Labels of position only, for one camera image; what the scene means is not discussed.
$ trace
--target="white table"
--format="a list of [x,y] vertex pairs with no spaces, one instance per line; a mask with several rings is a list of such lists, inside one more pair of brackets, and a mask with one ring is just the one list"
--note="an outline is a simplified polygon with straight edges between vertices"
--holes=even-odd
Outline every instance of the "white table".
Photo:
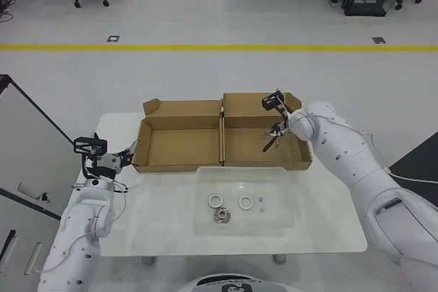
[[[97,134],[109,153],[137,138],[142,113],[102,116]],[[281,237],[201,237],[193,233],[194,173],[139,174],[126,167],[116,179],[128,187],[127,208],[101,239],[102,256],[199,256],[281,253],[348,253],[366,249],[347,187],[313,155],[306,171],[288,172],[295,193],[295,224]],[[78,182],[83,183],[82,173]],[[78,192],[74,191],[70,201]],[[123,197],[115,194],[115,213]]]

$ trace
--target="cardboard box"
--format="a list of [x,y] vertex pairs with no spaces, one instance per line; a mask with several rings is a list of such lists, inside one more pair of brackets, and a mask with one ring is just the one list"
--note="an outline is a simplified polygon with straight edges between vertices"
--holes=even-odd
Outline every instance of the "cardboard box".
[[[195,172],[200,166],[281,166],[308,169],[309,145],[294,135],[279,138],[263,153],[271,137],[265,132],[282,117],[266,111],[261,100],[270,93],[226,93],[215,101],[159,101],[143,104],[133,165],[138,172]],[[292,109],[301,102],[284,93]]]
[[[277,110],[266,111],[261,100],[270,93],[225,93],[223,97],[223,165],[281,166],[285,169],[308,169],[312,163],[309,145],[295,135],[279,138],[265,153],[263,147],[271,139],[269,128],[282,121]],[[292,109],[301,102],[284,93],[284,102]]]
[[138,172],[195,172],[222,165],[222,101],[159,101],[143,104],[146,118],[133,158]]

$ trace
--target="clear plastic bin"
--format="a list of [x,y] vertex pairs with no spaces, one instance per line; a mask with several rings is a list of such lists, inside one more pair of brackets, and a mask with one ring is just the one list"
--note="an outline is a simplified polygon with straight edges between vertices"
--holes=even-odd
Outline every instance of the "clear plastic bin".
[[[196,171],[196,179],[195,234],[279,236],[293,225],[293,213],[288,207],[288,176],[282,167],[202,166]],[[215,222],[215,209],[209,205],[213,194],[220,195],[222,207],[230,210],[228,223]],[[242,196],[253,200],[251,209],[239,206]]]

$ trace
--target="white ring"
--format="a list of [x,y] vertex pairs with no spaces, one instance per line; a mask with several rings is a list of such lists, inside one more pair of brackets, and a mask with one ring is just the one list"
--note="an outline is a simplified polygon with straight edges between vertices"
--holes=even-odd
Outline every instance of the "white ring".
[[[242,200],[243,199],[249,199],[250,200],[250,206],[245,207],[244,205],[242,205]],[[244,210],[249,210],[249,209],[251,209],[251,207],[253,207],[253,200],[249,196],[241,196],[240,199],[239,199],[239,206],[240,206],[240,208],[242,208]]]
[[[217,204],[217,205],[213,205],[212,204],[212,199],[213,198],[219,198],[219,204]],[[223,200],[222,200],[222,197],[221,196],[219,196],[219,195],[216,195],[216,194],[214,194],[214,195],[212,195],[211,197],[210,197],[210,200],[209,200],[209,203],[210,203],[210,206],[211,206],[211,208],[219,208],[220,206],[222,206],[222,202],[223,202]]]

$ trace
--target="yellow floor line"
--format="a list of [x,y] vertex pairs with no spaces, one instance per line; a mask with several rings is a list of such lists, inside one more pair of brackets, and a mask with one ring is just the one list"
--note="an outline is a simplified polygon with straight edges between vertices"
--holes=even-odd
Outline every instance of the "yellow floor line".
[[6,45],[0,50],[28,51],[328,51],[328,52],[438,52],[438,45]]

